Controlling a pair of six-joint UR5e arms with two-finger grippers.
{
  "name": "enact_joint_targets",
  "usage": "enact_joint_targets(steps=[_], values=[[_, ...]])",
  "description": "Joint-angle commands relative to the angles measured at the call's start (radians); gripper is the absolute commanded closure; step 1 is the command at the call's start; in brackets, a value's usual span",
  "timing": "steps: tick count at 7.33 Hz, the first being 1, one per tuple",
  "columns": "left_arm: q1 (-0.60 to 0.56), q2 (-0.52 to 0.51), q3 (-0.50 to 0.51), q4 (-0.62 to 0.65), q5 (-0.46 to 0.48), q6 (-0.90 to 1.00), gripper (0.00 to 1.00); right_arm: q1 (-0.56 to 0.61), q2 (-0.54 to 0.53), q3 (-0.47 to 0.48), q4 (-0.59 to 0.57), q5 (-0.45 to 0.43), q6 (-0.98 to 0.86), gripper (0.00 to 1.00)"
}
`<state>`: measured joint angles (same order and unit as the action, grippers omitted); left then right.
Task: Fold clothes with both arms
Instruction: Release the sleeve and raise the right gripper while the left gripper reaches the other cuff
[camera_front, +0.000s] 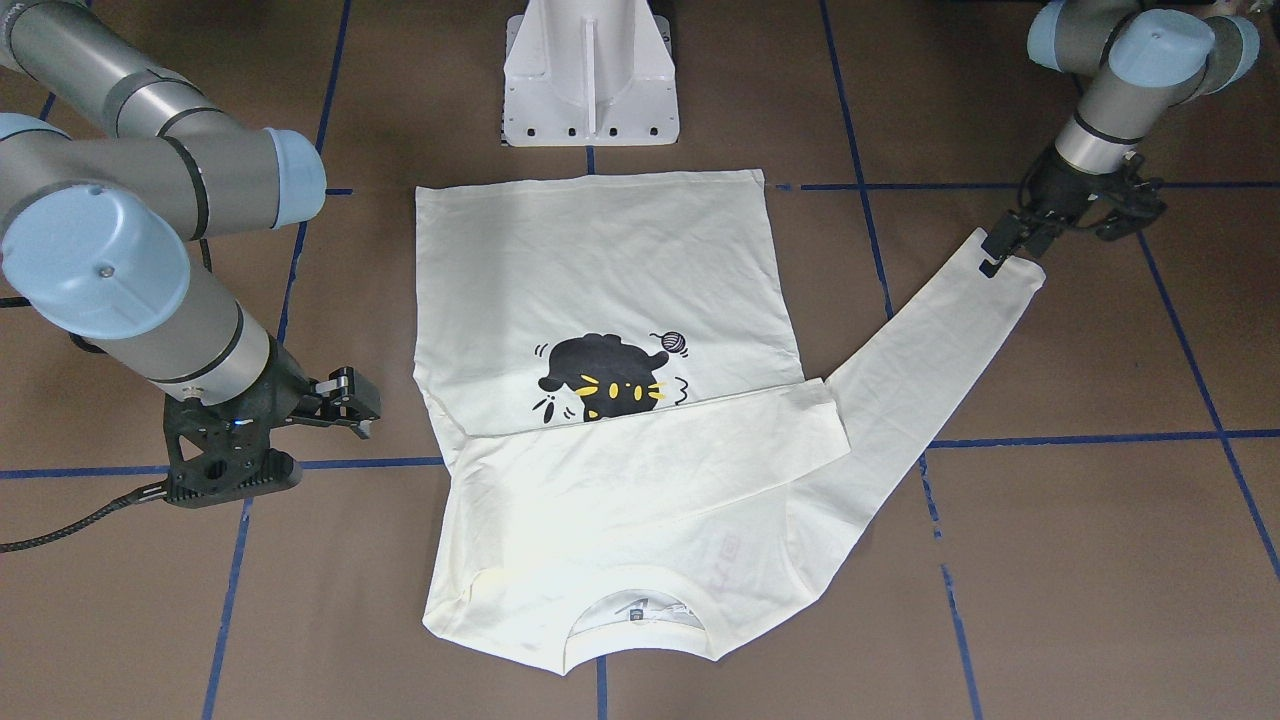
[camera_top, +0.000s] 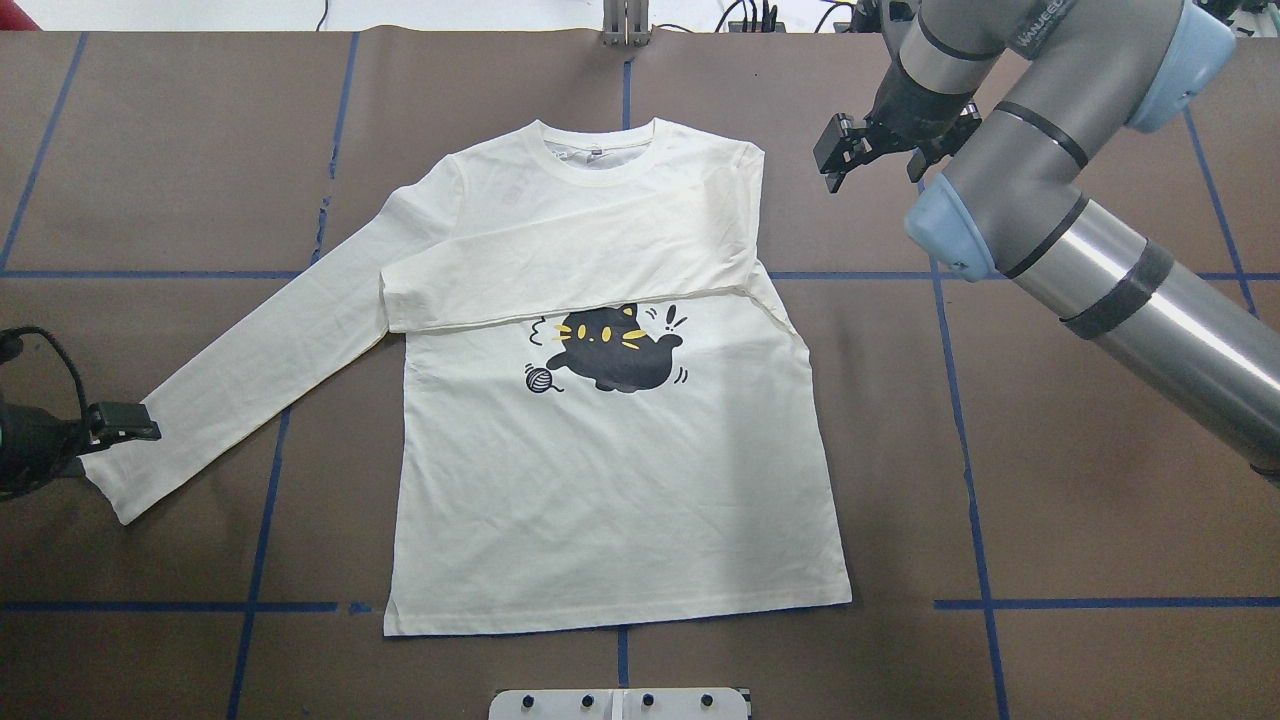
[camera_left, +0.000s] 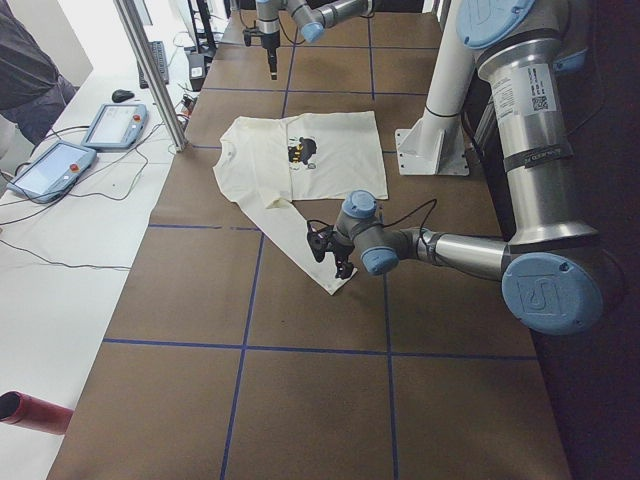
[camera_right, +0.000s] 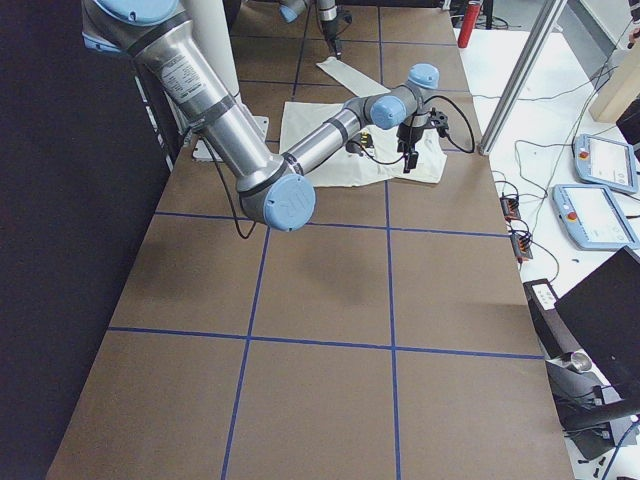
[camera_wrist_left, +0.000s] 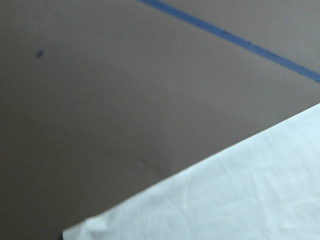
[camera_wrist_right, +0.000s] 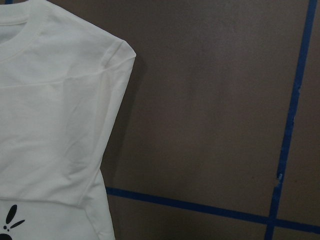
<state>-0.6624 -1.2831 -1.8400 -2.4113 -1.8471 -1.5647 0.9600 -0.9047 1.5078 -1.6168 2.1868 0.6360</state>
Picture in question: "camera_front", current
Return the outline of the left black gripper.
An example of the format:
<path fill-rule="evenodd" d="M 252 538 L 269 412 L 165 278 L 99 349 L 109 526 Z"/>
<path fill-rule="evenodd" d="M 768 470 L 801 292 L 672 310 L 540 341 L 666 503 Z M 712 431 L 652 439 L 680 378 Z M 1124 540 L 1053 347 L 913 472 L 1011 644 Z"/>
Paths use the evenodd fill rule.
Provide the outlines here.
<path fill-rule="evenodd" d="M 1125 152 L 1117 169 L 1091 174 L 1046 149 L 1024 177 L 1018 208 L 986 232 L 979 270 L 993 278 L 1018 252 L 1042 258 L 1068 232 L 1115 241 L 1152 225 L 1166 211 L 1161 179 L 1144 179 L 1144 156 Z"/>

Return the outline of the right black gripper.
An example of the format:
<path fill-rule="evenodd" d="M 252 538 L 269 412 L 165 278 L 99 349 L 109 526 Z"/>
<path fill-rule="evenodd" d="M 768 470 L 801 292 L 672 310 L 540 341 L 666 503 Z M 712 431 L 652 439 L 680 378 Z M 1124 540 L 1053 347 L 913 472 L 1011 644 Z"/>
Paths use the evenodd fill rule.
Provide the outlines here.
<path fill-rule="evenodd" d="M 338 368 L 326 380 L 307 377 L 274 340 L 262 374 L 242 395 L 212 406 L 166 400 L 164 498 L 174 506 L 212 506 L 289 489 L 303 470 L 273 448 L 273 429 L 344 427 L 370 439 L 381 410 L 364 401 L 380 400 L 379 388 L 352 366 Z"/>

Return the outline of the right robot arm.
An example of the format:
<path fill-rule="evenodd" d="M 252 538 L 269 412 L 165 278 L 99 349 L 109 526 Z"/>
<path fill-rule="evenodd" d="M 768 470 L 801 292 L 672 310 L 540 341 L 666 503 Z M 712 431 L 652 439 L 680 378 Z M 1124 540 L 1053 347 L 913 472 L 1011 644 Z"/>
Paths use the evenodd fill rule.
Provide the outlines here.
<path fill-rule="evenodd" d="M 3 64 L 92 120 L 74 140 L 3 115 L 3 274 L 54 325 L 166 396 L 165 480 L 120 506 L 197 509 L 296 486 L 280 427 L 367 438 L 378 388 L 343 366 L 308 377 L 188 243 L 316 217 L 326 173 L 289 129 L 250 129 L 79 1 L 5 1 Z"/>

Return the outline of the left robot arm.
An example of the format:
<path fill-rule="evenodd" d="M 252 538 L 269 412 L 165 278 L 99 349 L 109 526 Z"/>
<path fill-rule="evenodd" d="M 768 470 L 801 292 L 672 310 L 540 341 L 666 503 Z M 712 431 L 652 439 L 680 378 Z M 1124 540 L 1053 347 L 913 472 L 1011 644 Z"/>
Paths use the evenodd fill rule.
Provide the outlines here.
<path fill-rule="evenodd" d="M 1027 37 L 1037 64 L 1089 86 L 1056 140 L 1024 174 L 1018 205 L 987 234 L 980 270 L 1016 251 L 1042 256 L 1068 232 L 1115 241 L 1165 213 L 1158 182 L 1140 176 L 1138 145 L 1169 109 L 1242 78 L 1261 50 L 1238 15 L 1199 18 L 1143 1 L 1051 1 Z"/>

